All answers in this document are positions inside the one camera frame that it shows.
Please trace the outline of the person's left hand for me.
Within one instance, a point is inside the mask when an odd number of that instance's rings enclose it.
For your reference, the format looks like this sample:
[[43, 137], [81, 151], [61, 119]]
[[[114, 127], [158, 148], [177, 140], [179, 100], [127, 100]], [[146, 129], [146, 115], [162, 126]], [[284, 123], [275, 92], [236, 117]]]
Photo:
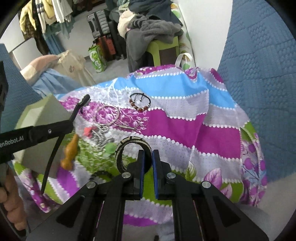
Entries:
[[7, 211], [7, 218], [19, 231], [27, 228], [27, 215], [23, 200], [19, 195], [18, 185], [10, 167], [6, 173], [5, 188], [1, 187], [1, 204]]

